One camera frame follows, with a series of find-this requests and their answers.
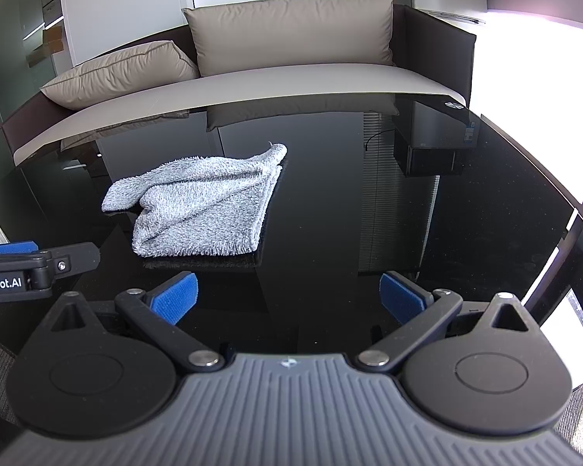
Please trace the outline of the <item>dark sofa with beige seat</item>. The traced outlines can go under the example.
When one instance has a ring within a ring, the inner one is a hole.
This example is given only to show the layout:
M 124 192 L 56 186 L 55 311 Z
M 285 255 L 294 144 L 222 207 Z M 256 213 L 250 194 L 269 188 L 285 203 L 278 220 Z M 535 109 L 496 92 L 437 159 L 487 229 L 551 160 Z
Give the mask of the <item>dark sofa with beige seat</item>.
M 109 53 L 161 40 L 173 41 L 198 66 L 187 20 Z M 14 162 L 22 163 L 59 140 L 214 105 L 357 94 L 439 95 L 468 104 L 475 44 L 473 34 L 395 0 L 391 65 L 287 65 L 212 76 L 203 76 L 198 67 L 197 79 L 141 90 L 78 111 L 54 103 L 38 90 L 3 123 L 2 131 Z

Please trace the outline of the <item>small beige side cushion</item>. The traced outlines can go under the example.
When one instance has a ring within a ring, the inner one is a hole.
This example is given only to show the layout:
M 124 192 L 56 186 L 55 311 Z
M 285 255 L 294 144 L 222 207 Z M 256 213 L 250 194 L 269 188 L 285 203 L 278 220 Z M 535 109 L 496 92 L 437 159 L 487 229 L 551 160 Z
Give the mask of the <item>small beige side cushion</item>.
M 197 65 L 173 41 L 120 49 L 71 68 L 44 84 L 45 97 L 73 111 L 110 99 L 200 77 Z

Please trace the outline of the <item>grey fluffy towel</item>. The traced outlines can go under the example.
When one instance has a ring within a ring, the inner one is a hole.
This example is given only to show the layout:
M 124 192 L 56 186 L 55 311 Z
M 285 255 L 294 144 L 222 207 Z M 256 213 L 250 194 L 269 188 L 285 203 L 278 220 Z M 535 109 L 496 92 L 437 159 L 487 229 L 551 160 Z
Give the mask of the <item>grey fluffy towel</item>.
M 144 258 L 232 257 L 260 244 L 271 196 L 287 154 L 272 144 L 246 159 L 188 157 L 115 181 L 102 210 L 140 205 L 133 251 Z

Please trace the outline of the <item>large beige back cushion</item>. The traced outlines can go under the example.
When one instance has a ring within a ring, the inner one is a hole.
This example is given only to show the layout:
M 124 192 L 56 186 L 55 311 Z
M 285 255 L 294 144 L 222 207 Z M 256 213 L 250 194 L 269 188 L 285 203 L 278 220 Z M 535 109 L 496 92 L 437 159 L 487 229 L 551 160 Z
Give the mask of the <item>large beige back cushion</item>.
M 395 0 L 255 0 L 186 9 L 203 76 L 331 63 L 391 65 Z

